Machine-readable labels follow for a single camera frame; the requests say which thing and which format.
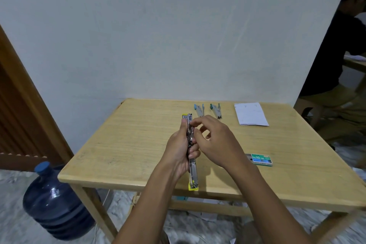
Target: marble floor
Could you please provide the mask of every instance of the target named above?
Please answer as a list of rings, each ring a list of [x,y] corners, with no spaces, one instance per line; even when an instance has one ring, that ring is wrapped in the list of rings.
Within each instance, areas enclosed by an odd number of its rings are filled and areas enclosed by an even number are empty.
[[[352,167],[366,151],[366,141],[360,135],[352,135],[341,143],[334,143],[336,152]],[[29,172],[0,170],[0,243],[1,244],[61,244],[65,243],[49,235],[22,208],[23,194],[36,175]],[[115,191],[108,213],[120,228],[126,219],[134,193]],[[329,212],[289,208],[296,220],[310,232]],[[249,218],[219,215],[216,222],[204,221],[184,211],[169,210],[164,230],[172,244],[225,243],[235,238],[241,226]],[[104,234],[95,228],[70,244],[109,243]],[[366,217],[359,219],[340,234],[332,243],[366,243]]]

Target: hand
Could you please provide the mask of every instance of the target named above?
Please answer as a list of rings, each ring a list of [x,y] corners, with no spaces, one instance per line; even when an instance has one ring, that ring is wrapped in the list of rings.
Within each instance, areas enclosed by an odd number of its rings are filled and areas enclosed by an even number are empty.
[[[178,131],[174,132],[172,136],[170,136],[164,154],[160,160],[160,162],[167,163],[169,166],[174,168],[177,180],[188,171],[189,167],[187,159],[187,128],[187,120],[182,119],[181,127]],[[193,144],[195,145],[190,148],[189,158],[197,158],[201,154],[195,139],[193,139]]]
[[[239,142],[226,124],[209,115],[195,118],[190,124],[195,128],[200,124],[203,125],[200,129],[194,130],[197,144],[192,146],[192,150],[197,150],[197,146],[199,146],[208,159],[226,170],[238,162],[249,162]],[[205,139],[202,133],[206,130],[209,133]]]

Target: desk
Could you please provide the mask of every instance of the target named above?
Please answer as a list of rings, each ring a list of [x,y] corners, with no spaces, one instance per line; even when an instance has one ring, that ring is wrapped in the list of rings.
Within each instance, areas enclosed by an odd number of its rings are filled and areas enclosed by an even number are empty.
[[[343,65],[364,73],[364,77],[362,78],[362,80],[360,81],[359,85],[355,90],[356,93],[361,94],[366,88],[366,62],[344,58]]]
[[[112,241],[117,230],[93,188],[142,191],[159,162],[183,113],[196,113],[193,104],[210,102],[127,99],[62,169],[58,178],[74,189],[98,225]],[[366,207],[366,187],[351,168],[288,104],[261,103],[269,127],[240,126],[233,102],[220,102],[227,124],[246,153],[268,154],[273,167],[259,166],[263,177],[288,206],[326,209],[331,213],[312,237],[317,242],[336,236]],[[202,154],[197,159],[199,191],[188,191],[188,174],[177,183],[174,195],[221,200],[243,198],[227,172]],[[232,205],[205,207],[172,201],[170,208],[250,215]]]

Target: blue bottle cap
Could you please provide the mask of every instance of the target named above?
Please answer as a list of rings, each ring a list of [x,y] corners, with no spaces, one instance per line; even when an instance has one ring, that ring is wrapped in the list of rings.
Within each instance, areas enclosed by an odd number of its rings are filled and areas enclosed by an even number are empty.
[[[52,168],[50,166],[50,163],[48,161],[39,163],[35,168],[34,168],[34,172],[36,172],[37,174],[44,175],[45,173],[48,173],[52,171]]]

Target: person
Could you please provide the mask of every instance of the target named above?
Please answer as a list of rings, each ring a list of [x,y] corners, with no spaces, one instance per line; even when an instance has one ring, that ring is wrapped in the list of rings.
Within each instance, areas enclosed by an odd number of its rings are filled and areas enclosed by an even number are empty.
[[[355,18],[365,5],[366,0],[341,0],[299,95],[338,114],[317,131],[329,144],[366,128],[366,100],[339,83],[345,52],[366,52],[366,27]]]
[[[229,173],[247,201],[264,243],[311,243],[309,235],[271,190],[257,166],[246,157],[225,124],[212,116],[195,118],[190,124],[195,130],[189,158],[198,157],[201,150]],[[204,137],[202,133],[206,130],[209,133]],[[162,228],[169,201],[177,181],[188,170],[186,132],[187,122],[183,119],[180,129],[169,138],[160,162],[113,244],[157,244],[161,236],[168,241]]]

